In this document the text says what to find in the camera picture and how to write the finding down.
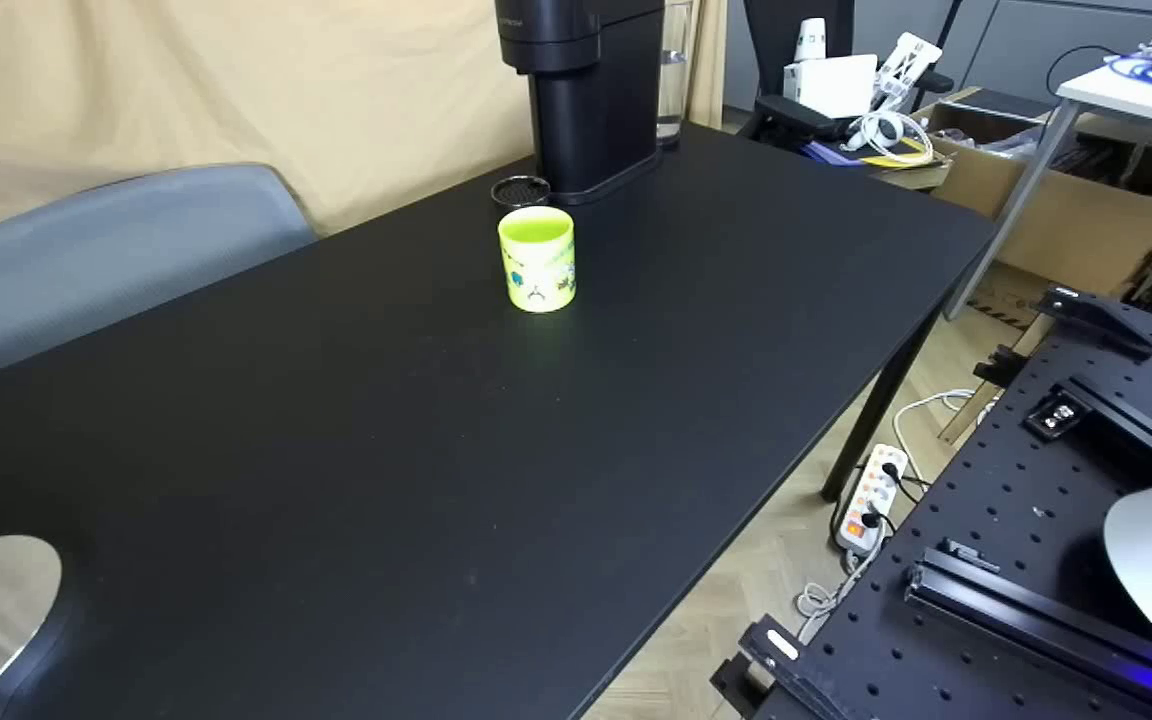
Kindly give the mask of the black robot arm column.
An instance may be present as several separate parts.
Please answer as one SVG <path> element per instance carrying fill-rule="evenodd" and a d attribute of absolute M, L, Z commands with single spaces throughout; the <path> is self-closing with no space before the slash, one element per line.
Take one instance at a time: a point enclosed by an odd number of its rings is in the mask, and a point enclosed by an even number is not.
<path fill-rule="evenodd" d="M 527 80 L 534 166 L 560 199 L 656 154 L 664 0 L 497 0 L 497 33 Z"/>

